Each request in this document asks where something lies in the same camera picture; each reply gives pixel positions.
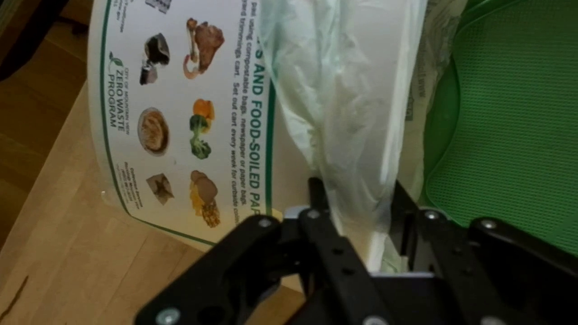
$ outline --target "wooden table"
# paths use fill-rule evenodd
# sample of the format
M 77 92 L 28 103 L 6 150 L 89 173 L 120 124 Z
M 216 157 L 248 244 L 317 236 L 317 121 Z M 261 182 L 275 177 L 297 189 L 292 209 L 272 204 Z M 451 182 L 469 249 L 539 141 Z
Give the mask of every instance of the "wooden table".
M 33 56 L 53 20 L 84 31 L 89 9 L 91 0 L 0 0 L 0 79 Z
M 12 305 L 0 323 L 131 323 L 200 256 L 104 206 L 88 132 L 82 88 L 0 253 L 0 312 Z M 299 303 L 279 289 L 250 323 L 281 323 Z

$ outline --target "green mesh fabric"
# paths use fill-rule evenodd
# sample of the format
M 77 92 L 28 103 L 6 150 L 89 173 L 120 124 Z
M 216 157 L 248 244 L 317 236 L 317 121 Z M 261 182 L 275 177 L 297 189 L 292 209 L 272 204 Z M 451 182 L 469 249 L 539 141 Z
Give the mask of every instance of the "green mesh fabric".
M 578 0 L 476 4 L 427 117 L 424 199 L 578 254 Z

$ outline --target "compostable bag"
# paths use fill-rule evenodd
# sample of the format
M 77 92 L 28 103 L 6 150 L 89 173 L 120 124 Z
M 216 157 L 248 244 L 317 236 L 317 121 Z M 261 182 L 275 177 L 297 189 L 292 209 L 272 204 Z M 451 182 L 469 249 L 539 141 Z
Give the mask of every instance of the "compostable bag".
M 387 206 L 424 4 L 97 0 L 88 99 L 106 199 L 205 249 L 248 215 L 306 204 L 321 175 L 369 271 L 382 256 L 398 269 Z
M 266 72 L 333 224 L 369 271 L 398 269 L 386 231 L 425 0 L 261 4 Z

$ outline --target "wooden surface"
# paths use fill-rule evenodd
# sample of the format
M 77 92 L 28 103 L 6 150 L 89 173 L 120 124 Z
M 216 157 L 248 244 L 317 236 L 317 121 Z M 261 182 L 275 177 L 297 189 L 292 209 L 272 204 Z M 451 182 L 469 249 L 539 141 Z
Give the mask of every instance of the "wooden surface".
M 33 58 L 0 81 L 0 247 L 86 79 L 84 67 L 86 36 L 55 22 Z
M 5 59 L 8 49 L 12 49 L 41 2 L 42 0 L 3 0 L 0 7 L 0 61 Z
M 59 16 L 88 25 L 91 0 L 68 0 Z
M 79 94 L 0 253 L 1 323 L 131 323 L 138 307 L 200 253 L 131 220 L 98 197 Z M 250 323 L 281 323 L 301 296 L 281 289 Z

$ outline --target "broccoli illustration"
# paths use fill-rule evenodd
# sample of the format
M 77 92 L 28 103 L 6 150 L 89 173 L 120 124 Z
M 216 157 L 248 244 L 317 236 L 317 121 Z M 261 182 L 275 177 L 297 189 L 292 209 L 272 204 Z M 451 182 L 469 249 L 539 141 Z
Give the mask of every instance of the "broccoli illustration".
M 210 155 L 210 146 L 201 139 L 201 134 L 209 128 L 209 123 L 201 115 L 191 115 L 189 130 L 192 137 L 189 139 L 191 153 L 196 159 L 207 159 Z

